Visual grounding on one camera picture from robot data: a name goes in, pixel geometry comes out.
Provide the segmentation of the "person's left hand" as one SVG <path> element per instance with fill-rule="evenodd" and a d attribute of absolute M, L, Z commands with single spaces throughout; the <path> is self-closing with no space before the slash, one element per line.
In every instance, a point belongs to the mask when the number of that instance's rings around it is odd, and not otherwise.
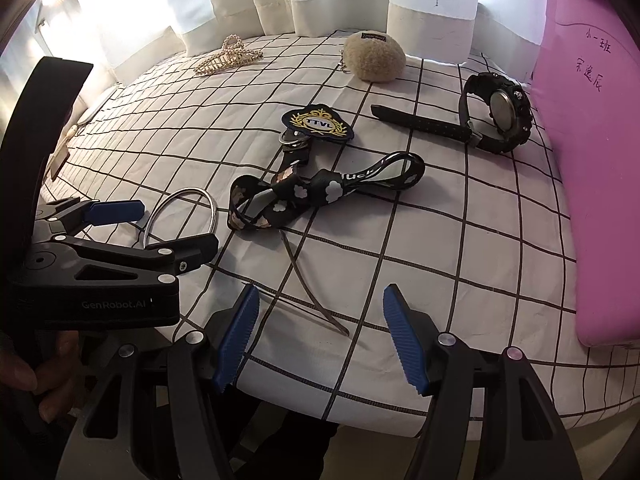
<path fill-rule="evenodd" d="M 94 385 L 82 330 L 42 330 L 24 339 L 1 334 L 1 419 L 50 424 L 77 415 Z"/>

